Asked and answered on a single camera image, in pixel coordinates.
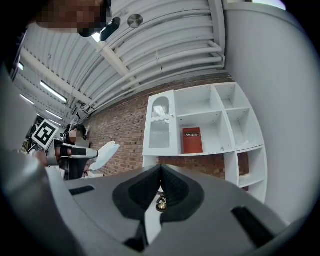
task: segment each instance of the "red book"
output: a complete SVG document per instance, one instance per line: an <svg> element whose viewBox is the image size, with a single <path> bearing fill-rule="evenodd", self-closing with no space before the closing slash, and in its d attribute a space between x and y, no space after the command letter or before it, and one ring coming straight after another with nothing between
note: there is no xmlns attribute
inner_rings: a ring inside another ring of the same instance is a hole
<svg viewBox="0 0 320 256"><path fill-rule="evenodd" d="M203 153L200 128L185 128L183 133L183 153Z"/></svg>

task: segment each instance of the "white shelving unit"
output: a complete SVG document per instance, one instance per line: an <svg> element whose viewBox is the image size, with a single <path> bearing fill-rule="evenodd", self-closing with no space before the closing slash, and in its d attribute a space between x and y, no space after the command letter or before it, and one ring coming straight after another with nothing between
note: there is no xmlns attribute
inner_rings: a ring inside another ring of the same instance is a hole
<svg viewBox="0 0 320 256"><path fill-rule="evenodd" d="M183 129L200 128L203 153L183 152ZM247 152L249 174L239 176L238 155ZM267 157L258 119L236 82L171 90L149 97L143 166L158 157L224 154L225 179L264 202Z"/></svg>

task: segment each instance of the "white wall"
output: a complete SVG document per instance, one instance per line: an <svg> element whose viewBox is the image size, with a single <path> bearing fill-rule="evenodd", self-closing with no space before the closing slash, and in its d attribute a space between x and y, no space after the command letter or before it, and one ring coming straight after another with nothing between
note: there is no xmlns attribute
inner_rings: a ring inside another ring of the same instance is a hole
<svg viewBox="0 0 320 256"><path fill-rule="evenodd" d="M266 204L292 222L319 187L319 56L289 13L253 3L224 8L226 70L252 104L266 145Z"/></svg>

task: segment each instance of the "shelf compartment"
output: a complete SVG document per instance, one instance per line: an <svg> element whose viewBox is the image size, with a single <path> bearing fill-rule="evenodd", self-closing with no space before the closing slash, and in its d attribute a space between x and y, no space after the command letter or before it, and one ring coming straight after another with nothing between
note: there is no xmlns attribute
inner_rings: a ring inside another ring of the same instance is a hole
<svg viewBox="0 0 320 256"><path fill-rule="evenodd" d="M256 116L250 108L239 107L226 110L236 147L249 144L262 145L261 131Z"/></svg>
<svg viewBox="0 0 320 256"><path fill-rule="evenodd" d="M254 176L251 174L239 176L239 188L249 187L253 184L262 182L264 179L264 176Z"/></svg>
<svg viewBox="0 0 320 256"><path fill-rule="evenodd" d="M250 190L250 187L252 185L260 183L267 178L267 160L265 155L265 149L263 146L260 146L248 149L245 152L238 151L238 161L239 155L243 153L246 153L248 155L249 172L248 174L239 176L239 187L249 187Z"/></svg>
<svg viewBox="0 0 320 256"><path fill-rule="evenodd" d="M176 90L174 97L178 116L221 110L211 85Z"/></svg>
<svg viewBox="0 0 320 256"><path fill-rule="evenodd" d="M258 182L256 184L250 185L248 187L248 193L262 202L263 204L265 203L265 198L266 198L266 191L267 191L267 181L263 180L261 182Z"/></svg>
<svg viewBox="0 0 320 256"><path fill-rule="evenodd" d="M178 115L177 120L179 125L185 128L187 126L197 126L214 123L219 119L221 114L222 111L208 111L202 113L183 114Z"/></svg>
<svg viewBox="0 0 320 256"><path fill-rule="evenodd" d="M179 117L178 125L181 141L181 154L179 156L222 154L232 148L227 122L221 111ZM185 128L200 128L203 153L184 154L183 129Z"/></svg>
<svg viewBox="0 0 320 256"><path fill-rule="evenodd" d="M250 106L244 92L238 84L228 83L215 86L226 110L233 108L248 108Z"/></svg>

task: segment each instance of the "glass door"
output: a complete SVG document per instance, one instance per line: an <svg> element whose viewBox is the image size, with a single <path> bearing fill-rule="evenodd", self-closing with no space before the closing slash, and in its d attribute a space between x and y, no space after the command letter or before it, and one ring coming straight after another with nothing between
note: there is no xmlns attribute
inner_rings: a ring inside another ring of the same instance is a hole
<svg viewBox="0 0 320 256"><path fill-rule="evenodd" d="M143 155L177 156L178 135L174 91L149 97Z"/></svg>

